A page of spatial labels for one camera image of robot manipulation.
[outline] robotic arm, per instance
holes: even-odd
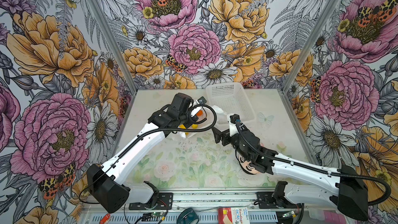
[[[385,201],[391,193],[391,188],[384,181],[357,175],[351,167],[343,165],[337,169],[316,166],[262,147],[260,139],[246,128],[237,114],[228,115],[229,129],[221,132],[214,127],[216,113],[205,103],[203,97],[194,101],[188,95],[177,93],[172,104],[154,112],[141,132],[121,152],[100,167],[96,164],[90,166],[87,170],[87,188],[90,193],[109,213],[117,211],[125,202],[140,202],[148,208],[154,207],[159,191],[149,182],[126,183],[129,173],[152,147],[171,132],[202,132],[210,129],[216,143],[221,141],[224,146],[231,144],[239,153],[238,161],[246,173],[281,175],[310,184],[297,186],[278,182],[272,195],[272,201],[277,206],[302,202],[332,206],[353,219],[367,220],[367,187],[363,179],[379,182],[386,187],[383,197],[370,202],[370,205]],[[202,107],[208,108],[214,115],[214,121],[209,127],[178,128],[181,124],[188,128],[192,124],[206,121],[198,121],[196,116]]]

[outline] floral tabletop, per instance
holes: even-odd
[[[144,126],[152,112],[170,103],[178,92],[193,98],[206,97],[197,90],[139,90],[117,150],[121,150]],[[264,147],[307,161],[276,89],[246,90],[257,113],[247,127]],[[216,144],[211,131],[188,139],[171,134],[155,146],[134,168],[127,181],[149,181],[158,188],[274,187],[283,178],[243,172],[232,146]]]

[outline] floral wallpaper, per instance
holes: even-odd
[[[281,88],[327,0],[98,1],[137,88],[192,89]]]
[[[397,5],[341,0],[286,90],[320,164],[346,164],[391,185],[391,197],[369,207],[371,224],[398,223]],[[369,201],[383,194],[382,185],[365,182]]]
[[[112,155],[132,93],[85,2],[0,8],[1,222],[76,224],[86,170]]]

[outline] white plastic basket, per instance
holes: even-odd
[[[227,114],[235,113],[244,124],[256,119],[254,109],[239,82],[228,82],[206,87],[208,105],[216,105]],[[222,130],[229,127],[226,116],[217,116],[216,125]]]

